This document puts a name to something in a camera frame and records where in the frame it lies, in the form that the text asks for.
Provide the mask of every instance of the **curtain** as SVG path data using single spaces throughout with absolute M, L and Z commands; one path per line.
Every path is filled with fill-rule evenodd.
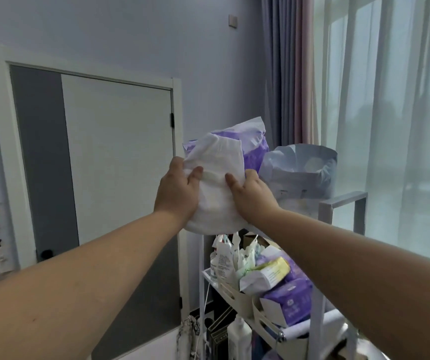
M 318 139 L 313 119 L 313 1 L 262 0 L 274 147 Z
M 336 192 L 368 191 L 367 236 L 430 257 L 430 0 L 315 0 L 314 48 Z

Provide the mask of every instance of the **hand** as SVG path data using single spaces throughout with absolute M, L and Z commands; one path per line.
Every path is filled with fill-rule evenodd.
M 160 181 L 155 199 L 154 212 L 168 212 L 185 226 L 198 207 L 198 191 L 203 168 L 196 167 L 186 177 L 183 172 L 183 158 L 176 156 L 168 172 Z
M 273 211 L 279 209 L 279 206 L 272 191 L 258 178 L 255 170 L 247 169 L 245 175 L 247 179 L 243 187 L 230 173 L 225 174 L 225 180 L 232 191 L 238 213 L 249 223 L 257 226 L 261 219 L 267 218 Z

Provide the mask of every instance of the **light switch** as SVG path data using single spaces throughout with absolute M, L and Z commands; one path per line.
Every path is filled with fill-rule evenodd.
M 228 26 L 236 29 L 238 27 L 238 17 L 235 15 L 228 16 Z

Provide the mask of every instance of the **white sheer curtain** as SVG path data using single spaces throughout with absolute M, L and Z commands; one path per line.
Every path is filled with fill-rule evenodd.
M 337 193 L 368 191 L 367 236 L 430 257 L 430 0 L 316 0 L 314 42 Z

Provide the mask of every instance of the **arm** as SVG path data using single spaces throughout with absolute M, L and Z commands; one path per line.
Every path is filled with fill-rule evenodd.
M 0 359 L 86 359 L 198 205 L 174 158 L 154 212 L 0 282 Z
M 430 359 L 430 259 L 278 207 L 255 171 L 226 181 L 243 218 L 277 242 L 392 359 Z

